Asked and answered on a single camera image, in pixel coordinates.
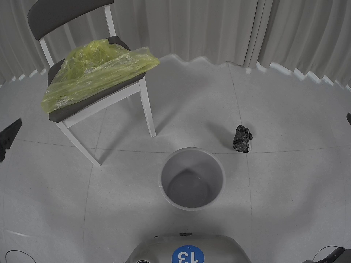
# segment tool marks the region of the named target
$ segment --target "crumpled black bag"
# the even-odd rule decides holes
[[[248,153],[250,147],[249,140],[252,139],[250,129],[245,128],[243,125],[239,125],[233,140],[233,148],[238,152]]]

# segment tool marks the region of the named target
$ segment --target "gray tile floor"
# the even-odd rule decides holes
[[[0,88],[0,129],[23,120],[0,164],[1,262],[19,249],[38,263],[121,263],[144,239],[180,232],[230,236],[253,263],[351,248],[349,90],[272,67],[176,56],[146,82],[155,138],[138,94],[72,128],[98,168],[41,110],[46,75]],[[240,123],[253,135],[248,154],[231,146]],[[173,208],[158,188],[163,160],[191,146],[215,153],[227,176],[221,198],[197,212]],[[8,263],[27,262],[16,256]]]

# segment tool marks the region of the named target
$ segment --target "white number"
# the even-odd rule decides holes
[[[183,261],[185,261],[185,258],[182,257],[182,255],[185,255],[185,257],[188,257],[189,254],[186,253],[186,252],[179,252],[178,254],[178,258],[179,258],[179,261],[178,263],[182,263]]]
[[[199,262],[198,259],[195,261],[195,252],[191,252],[191,263],[198,263],[198,262]]]

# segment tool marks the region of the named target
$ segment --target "beige curtain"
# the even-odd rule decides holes
[[[28,27],[37,0],[0,0],[0,84],[48,64]],[[277,62],[304,74],[350,82],[351,0],[114,0],[116,34],[162,57],[199,56],[255,67]],[[55,62],[76,46],[108,36],[102,8],[47,35]]]
[[[351,0],[273,0],[258,61],[351,85]]]

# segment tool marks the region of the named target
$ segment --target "chair seat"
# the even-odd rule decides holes
[[[111,36],[108,39],[108,42],[110,44],[119,44],[122,47],[124,47],[127,50],[130,50],[129,47],[117,36]],[[55,75],[59,72],[62,63],[64,62],[65,59],[59,61],[57,64],[53,65],[49,72],[48,72],[48,79],[47,79],[47,85],[49,86],[52,82],[52,80],[54,79]],[[142,79],[145,76],[146,72],[139,74],[138,76],[129,79],[125,82],[122,82],[120,84],[117,84],[111,88],[108,88],[106,90],[103,90],[102,92],[99,92],[95,95],[92,95],[91,97],[84,99],[80,102],[77,103],[73,103],[71,105],[68,105],[66,107],[54,110],[53,112],[49,113],[49,120],[59,123],[65,119],[67,119],[68,117],[74,115],[75,113],[81,111],[82,109],[84,109],[85,107],[89,106],[92,103],[97,102],[98,100],[104,98],[105,96],[108,96],[110,94],[115,93],[116,91],[126,87],[127,85],[130,85],[132,83],[135,83],[137,81],[139,81],[140,79]]]

